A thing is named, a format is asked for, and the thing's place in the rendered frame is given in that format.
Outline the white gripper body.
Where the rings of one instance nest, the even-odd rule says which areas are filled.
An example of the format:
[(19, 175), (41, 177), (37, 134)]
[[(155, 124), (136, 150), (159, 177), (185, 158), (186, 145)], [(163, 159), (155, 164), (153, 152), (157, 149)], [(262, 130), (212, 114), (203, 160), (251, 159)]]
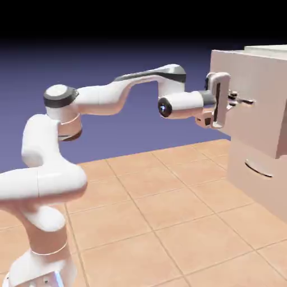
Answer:
[(224, 127), (228, 111), (230, 74), (226, 72), (209, 72), (206, 76), (206, 90), (210, 90), (216, 100), (212, 112), (206, 113), (205, 126), (213, 129)]

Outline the pale beige drawer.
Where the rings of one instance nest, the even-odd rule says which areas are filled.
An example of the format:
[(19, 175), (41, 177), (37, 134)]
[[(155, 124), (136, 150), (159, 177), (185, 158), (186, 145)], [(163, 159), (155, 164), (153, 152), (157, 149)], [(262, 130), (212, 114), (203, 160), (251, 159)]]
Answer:
[[(267, 178), (245, 166), (246, 159), (273, 174)], [(227, 178), (252, 200), (287, 223), (287, 155), (273, 159), (262, 152), (232, 139), (229, 149)]]
[(287, 155), (287, 59), (214, 50), (210, 70), (229, 73), (230, 90), (254, 102), (231, 108), (222, 132), (271, 158)]

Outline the pale beige cabinet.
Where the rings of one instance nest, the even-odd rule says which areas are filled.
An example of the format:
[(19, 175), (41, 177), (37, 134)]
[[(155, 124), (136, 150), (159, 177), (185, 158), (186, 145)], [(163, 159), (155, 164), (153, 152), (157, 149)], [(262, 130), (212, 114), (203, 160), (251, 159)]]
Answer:
[(248, 47), (230, 56), (239, 104), (228, 112), (228, 175), (287, 222), (287, 45)]

